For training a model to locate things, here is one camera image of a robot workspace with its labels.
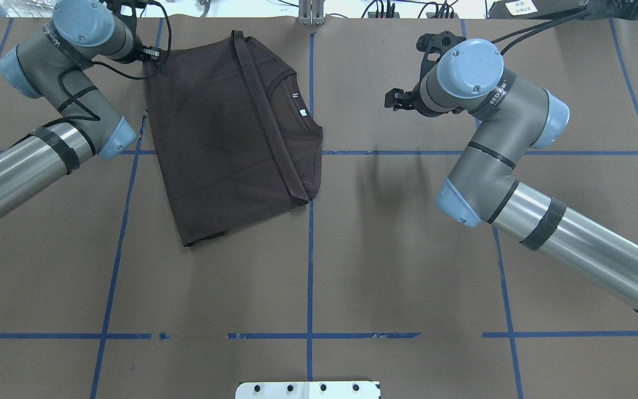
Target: white label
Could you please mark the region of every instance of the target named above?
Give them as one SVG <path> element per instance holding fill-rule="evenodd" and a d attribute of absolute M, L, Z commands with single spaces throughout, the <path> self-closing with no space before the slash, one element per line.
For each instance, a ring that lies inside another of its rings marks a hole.
<path fill-rule="evenodd" d="M 510 12 L 511 15 L 514 16 L 538 12 L 538 8 L 533 5 L 533 2 L 531 2 L 531 0 L 506 3 L 506 8 L 508 8 L 508 12 Z"/>

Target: blue joint cap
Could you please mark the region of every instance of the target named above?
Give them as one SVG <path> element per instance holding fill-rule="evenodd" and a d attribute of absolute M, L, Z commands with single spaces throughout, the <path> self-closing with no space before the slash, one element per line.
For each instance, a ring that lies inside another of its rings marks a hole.
<path fill-rule="evenodd" d="M 531 148 L 537 150 L 544 149 L 554 143 L 555 139 L 565 131 L 565 127 L 570 121 L 570 108 L 567 104 L 556 98 L 550 91 L 544 90 L 545 93 L 548 93 L 548 116 L 545 119 L 545 126 L 543 126 L 540 137 L 531 144 Z"/>
<path fill-rule="evenodd" d="M 101 45 L 115 30 L 112 13 L 97 0 L 61 0 L 53 24 L 65 40 L 81 47 Z"/>
<path fill-rule="evenodd" d="M 103 157 L 103 159 L 110 159 L 122 152 L 126 147 L 129 147 L 136 139 L 137 132 L 135 129 L 132 129 L 132 126 L 127 123 L 123 116 L 122 119 L 120 119 L 120 123 L 117 124 L 115 131 L 112 132 L 112 136 L 110 136 L 110 139 L 104 144 L 98 154 Z"/>
<path fill-rule="evenodd" d="M 469 39 L 440 58 L 438 82 L 460 99 L 480 98 L 494 89 L 503 75 L 503 56 L 484 39 Z"/>
<path fill-rule="evenodd" d="M 451 218 L 468 227 L 474 228 L 481 222 L 474 208 L 461 196 L 450 179 L 445 179 L 445 183 L 440 187 L 440 194 L 435 198 L 435 205 Z"/>
<path fill-rule="evenodd" d="M 18 63 L 18 55 L 16 55 L 16 49 L 12 48 L 7 55 L 3 56 L 0 60 L 0 73 L 4 76 L 4 79 L 13 88 L 17 89 L 19 93 L 27 96 L 30 99 L 37 99 L 41 96 L 36 89 L 28 83 L 26 75 L 23 75 L 21 64 Z"/>

